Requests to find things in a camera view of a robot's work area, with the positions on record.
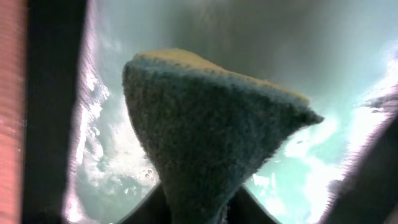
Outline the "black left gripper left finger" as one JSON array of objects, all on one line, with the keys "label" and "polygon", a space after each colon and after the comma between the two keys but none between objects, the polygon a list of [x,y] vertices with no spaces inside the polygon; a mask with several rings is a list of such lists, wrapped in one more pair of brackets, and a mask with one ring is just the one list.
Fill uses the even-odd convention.
[{"label": "black left gripper left finger", "polygon": [[157,184],[117,224],[171,224],[171,212],[162,184]]}]

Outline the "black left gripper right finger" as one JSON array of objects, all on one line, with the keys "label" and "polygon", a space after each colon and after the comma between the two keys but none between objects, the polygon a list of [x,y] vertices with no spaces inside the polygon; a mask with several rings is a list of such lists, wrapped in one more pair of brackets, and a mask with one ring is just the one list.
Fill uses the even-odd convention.
[{"label": "black left gripper right finger", "polygon": [[280,224],[244,186],[240,186],[228,203],[228,224]]}]

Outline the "green yellow sponge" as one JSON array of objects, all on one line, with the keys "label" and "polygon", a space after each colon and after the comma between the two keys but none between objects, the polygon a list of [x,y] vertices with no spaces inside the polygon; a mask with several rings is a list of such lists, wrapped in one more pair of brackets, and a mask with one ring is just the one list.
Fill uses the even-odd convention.
[{"label": "green yellow sponge", "polygon": [[217,223],[289,136],[323,121],[298,93],[182,49],[136,54],[123,90],[173,223]]}]

